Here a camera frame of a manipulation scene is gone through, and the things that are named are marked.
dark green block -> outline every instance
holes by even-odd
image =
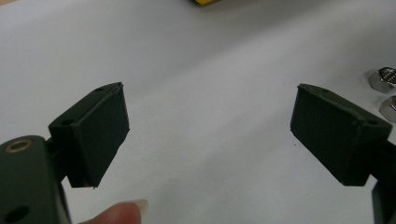
[[[392,126],[341,96],[301,84],[291,131],[345,186],[364,186]]]

dark green plastic part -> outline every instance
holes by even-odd
[[[392,126],[341,96],[301,84],[291,131],[345,186],[364,186]]]
[[[22,151],[7,152],[19,141],[32,141]],[[0,223],[67,224],[63,190],[52,172],[46,142],[24,136],[0,146]]]
[[[49,125],[73,188],[97,187],[129,132],[122,84],[98,88]]]

hex nut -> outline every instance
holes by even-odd
[[[381,68],[369,77],[369,82],[376,91],[387,93],[396,87],[396,70],[390,67]]]
[[[384,101],[379,112],[390,122],[396,122],[396,96],[391,96]]]

brass insert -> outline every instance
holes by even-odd
[[[8,153],[16,153],[20,151],[24,151],[26,148],[30,147],[33,144],[33,141],[30,139],[22,139],[15,141],[9,144],[6,147],[6,152]]]

yellow object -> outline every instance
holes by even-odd
[[[205,5],[205,4],[211,3],[215,0],[195,0],[195,1],[201,5]]]

